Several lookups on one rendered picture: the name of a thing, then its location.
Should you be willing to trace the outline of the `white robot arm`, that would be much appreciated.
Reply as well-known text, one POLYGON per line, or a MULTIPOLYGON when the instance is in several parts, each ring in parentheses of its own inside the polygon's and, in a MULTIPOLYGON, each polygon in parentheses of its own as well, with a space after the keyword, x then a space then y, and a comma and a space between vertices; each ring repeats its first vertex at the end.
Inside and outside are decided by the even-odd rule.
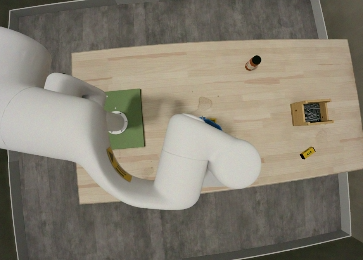
POLYGON ((183 210, 202 187, 242 189, 261 171, 261 157, 238 139, 191 114, 169 120, 155 180, 118 163, 109 133, 126 115, 104 110, 106 93, 64 73, 48 75, 52 58, 39 42, 0 27, 0 148, 73 161, 106 192, 140 208, 183 210))

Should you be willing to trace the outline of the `small brown glass jar with black lid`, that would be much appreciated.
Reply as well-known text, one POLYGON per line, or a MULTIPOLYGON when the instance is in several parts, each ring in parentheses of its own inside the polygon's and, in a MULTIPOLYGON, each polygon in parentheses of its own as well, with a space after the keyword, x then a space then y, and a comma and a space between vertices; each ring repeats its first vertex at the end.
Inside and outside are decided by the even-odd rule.
POLYGON ((261 57, 256 55, 254 57, 252 57, 245 65, 245 68, 249 71, 251 71, 252 69, 254 69, 257 65, 259 65, 261 62, 261 57))

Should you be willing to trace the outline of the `small wooden crate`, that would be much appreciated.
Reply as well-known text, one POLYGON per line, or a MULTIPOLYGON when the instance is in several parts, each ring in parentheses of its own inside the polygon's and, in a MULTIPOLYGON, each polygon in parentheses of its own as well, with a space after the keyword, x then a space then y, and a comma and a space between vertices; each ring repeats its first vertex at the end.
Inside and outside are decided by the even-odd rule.
POLYGON ((292 125, 308 126, 334 123, 329 120, 327 102, 331 99, 305 100, 290 104, 292 125))

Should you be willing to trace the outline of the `yellow pocket level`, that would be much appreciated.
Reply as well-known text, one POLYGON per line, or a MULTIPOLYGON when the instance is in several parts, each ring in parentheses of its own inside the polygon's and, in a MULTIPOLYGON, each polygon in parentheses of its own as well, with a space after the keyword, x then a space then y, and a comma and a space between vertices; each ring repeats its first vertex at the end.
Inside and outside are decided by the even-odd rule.
POLYGON ((306 159, 307 157, 309 157, 310 155, 312 155, 315 151, 314 147, 309 147, 307 150, 305 150, 304 152, 302 152, 300 154, 302 159, 306 159))

